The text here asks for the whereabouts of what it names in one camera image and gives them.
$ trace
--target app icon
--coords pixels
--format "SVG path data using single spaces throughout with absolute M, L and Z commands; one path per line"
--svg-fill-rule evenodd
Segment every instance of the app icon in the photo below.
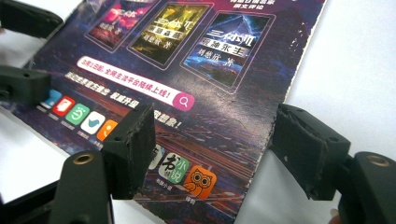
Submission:
M 67 96 L 64 96 L 59 103 L 52 108 L 52 111 L 59 115 L 59 116 L 64 116 L 70 108 L 74 105 L 75 101 Z
M 90 109 L 82 104 L 76 104 L 66 115 L 66 119 L 74 125 L 79 125 L 90 113 Z
M 190 163 L 188 160 L 180 157 L 176 153 L 171 152 L 163 160 L 163 163 L 158 169 L 158 173 L 163 178 L 174 184 L 177 184 L 181 181 L 184 174 L 186 174 L 189 166 Z
M 96 111 L 92 111 L 91 114 L 82 122 L 81 129 L 87 133 L 96 133 L 103 122 L 105 122 L 105 116 L 99 114 Z
M 105 138 L 111 133 L 111 131 L 113 131 L 117 124 L 118 123 L 116 121 L 109 119 L 99 130 L 96 137 L 101 141 L 105 140 Z
M 46 107 L 47 109 L 51 109 L 56 104 L 56 102 L 58 102 L 59 99 L 61 99 L 61 97 L 62 97 L 62 94 L 60 92 L 55 91 L 55 90 L 50 90 L 49 98 L 46 101 L 41 102 L 41 104 L 44 107 Z
M 155 157 L 154 159 L 151 161 L 151 163 L 149 164 L 148 169 L 149 170 L 154 170 L 154 168 L 158 165 L 158 163 L 160 162 L 161 158 L 163 157 L 163 154 L 165 154 L 165 148 L 163 148 L 160 145 L 156 145 L 154 150 L 153 150 Z
M 204 200 L 209 197 L 217 179 L 215 174 L 196 165 L 191 168 L 183 187 L 190 194 Z

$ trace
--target red app icon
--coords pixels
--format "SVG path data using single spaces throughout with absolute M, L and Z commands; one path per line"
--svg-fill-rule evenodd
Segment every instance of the red app icon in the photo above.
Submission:
M 75 104 L 75 101 L 67 96 L 64 96 L 59 103 L 52 108 L 52 111 L 59 115 L 59 116 L 64 116 Z

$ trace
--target black plastic part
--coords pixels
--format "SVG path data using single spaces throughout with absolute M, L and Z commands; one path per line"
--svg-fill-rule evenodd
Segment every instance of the black plastic part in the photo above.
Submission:
M 130 200 L 144 184 L 155 148 L 152 105 L 131 110 L 105 139 L 102 153 L 113 199 Z
M 57 181 L 9 203 L 0 204 L 0 223 L 48 223 Z
M 46 100 L 49 94 L 49 74 L 0 66 L 0 101 L 35 105 Z
M 17 1 L 0 0 L 0 26 L 31 35 L 47 38 L 64 21 L 52 12 Z
M 64 162 L 50 224 L 113 223 L 105 163 L 99 151 L 79 152 Z
M 350 165 L 358 200 L 343 194 L 339 204 L 343 224 L 396 223 L 396 162 L 372 152 L 359 152 Z
M 347 159 L 350 143 L 301 108 L 279 105 L 270 148 L 308 198 L 332 200 L 332 179 Z

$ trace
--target green app icon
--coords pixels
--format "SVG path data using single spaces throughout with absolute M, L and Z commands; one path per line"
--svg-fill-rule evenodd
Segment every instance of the green app icon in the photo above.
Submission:
M 76 104 L 66 115 L 66 119 L 74 125 L 80 124 L 90 113 L 90 109 L 82 104 Z

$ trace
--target magnifying glass icon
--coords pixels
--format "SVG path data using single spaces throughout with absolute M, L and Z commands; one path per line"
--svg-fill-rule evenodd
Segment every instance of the magnifying glass icon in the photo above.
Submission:
M 187 98 L 187 97 L 185 97 L 185 96 L 180 97 L 180 99 L 178 100 L 178 102 L 179 102 L 181 105 L 186 106 L 186 108 L 187 108 L 187 107 L 188 107 L 187 103 L 189 102 L 189 98 Z

